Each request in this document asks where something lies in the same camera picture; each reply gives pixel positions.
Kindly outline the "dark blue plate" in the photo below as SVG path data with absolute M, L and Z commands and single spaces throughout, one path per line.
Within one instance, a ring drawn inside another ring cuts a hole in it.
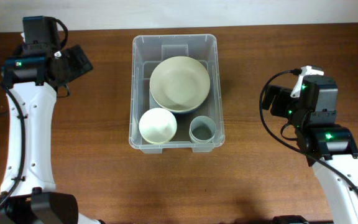
M 155 102 L 153 99 L 151 99 L 149 101 L 149 108 L 162 108 L 162 106 L 160 106 L 157 102 Z M 192 110 L 183 110 L 183 111 L 175 111 L 175 110 L 171 110 L 172 113 L 174 114 L 188 114 L 188 113 L 193 113 L 196 111 L 201 111 L 203 108 L 208 108 L 208 101 L 205 101 L 204 103 L 202 103 L 201 105 L 199 105 L 197 108 L 192 109 Z

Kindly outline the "grey cup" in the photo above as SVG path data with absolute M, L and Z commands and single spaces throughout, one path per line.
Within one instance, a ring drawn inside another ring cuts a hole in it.
M 189 135 L 190 134 L 216 134 L 216 124 L 215 122 L 207 116 L 197 116 L 190 123 Z

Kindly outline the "beige bowl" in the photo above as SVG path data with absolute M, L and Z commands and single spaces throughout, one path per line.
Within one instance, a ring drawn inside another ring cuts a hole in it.
M 176 56 L 156 66 L 149 87 L 159 106 L 173 113 L 187 113 L 207 99 L 210 85 L 208 71 L 201 62 Z

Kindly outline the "white bowl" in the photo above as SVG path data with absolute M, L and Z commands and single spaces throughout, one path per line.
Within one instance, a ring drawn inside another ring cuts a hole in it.
M 169 110 L 152 108 L 141 116 L 139 131 L 148 143 L 164 144 L 176 134 L 177 120 Z

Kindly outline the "green cup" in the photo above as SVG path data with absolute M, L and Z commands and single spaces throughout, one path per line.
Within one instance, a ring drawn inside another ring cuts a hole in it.
M 193 143 L 211 143 L 213 141 L 214 135 L 210 135 L 210 134 L 197 134 L 197 135 L 193 135 L 192 133 L 190 134 L 190 139 L 191 142 Z

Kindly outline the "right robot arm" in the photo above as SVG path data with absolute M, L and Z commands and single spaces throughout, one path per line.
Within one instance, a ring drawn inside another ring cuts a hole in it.
M 334 223 L 358 223 L 358 148 L 350 130 L 336 124 L 338 87 L 331 77 L 303 77 L 299 95 L 267 82 L 259 110 L 287 119 L 297 153 L 306 157 L 327 198 Z

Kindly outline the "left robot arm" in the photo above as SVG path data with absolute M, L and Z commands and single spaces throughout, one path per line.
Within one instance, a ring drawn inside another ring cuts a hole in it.
M 22 23 L 24 41 L 0 68 L 9 106 L 0 223 L 91 223 L 73 195 L 56 191 L 51 132 L 59 88 L 91 71 L 92 64 L 79 45 L 66 46 L 59 19 L 33 16 Z

